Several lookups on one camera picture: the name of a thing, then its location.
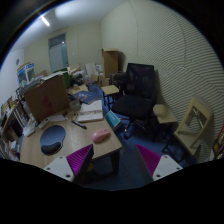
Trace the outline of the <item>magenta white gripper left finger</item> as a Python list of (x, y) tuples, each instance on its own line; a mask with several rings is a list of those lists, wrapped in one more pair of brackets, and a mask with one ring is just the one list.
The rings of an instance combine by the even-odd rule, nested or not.
[(90, 144), (67, 157), (57, 157), (44, 170), (70, 182), (81, 182), (87, 173), (93, 155), (93, 145)]

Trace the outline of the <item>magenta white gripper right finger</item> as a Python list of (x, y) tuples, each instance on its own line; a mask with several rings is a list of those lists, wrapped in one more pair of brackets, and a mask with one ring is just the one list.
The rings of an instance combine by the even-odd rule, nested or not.
[(160, 156), (150, 149), (138, 144), (136, 144), (135, 147), (141, 165), (143, 166), (143, 170), (146, 171), (154, 181), (182, 169), (182, 167), (169, 155)]

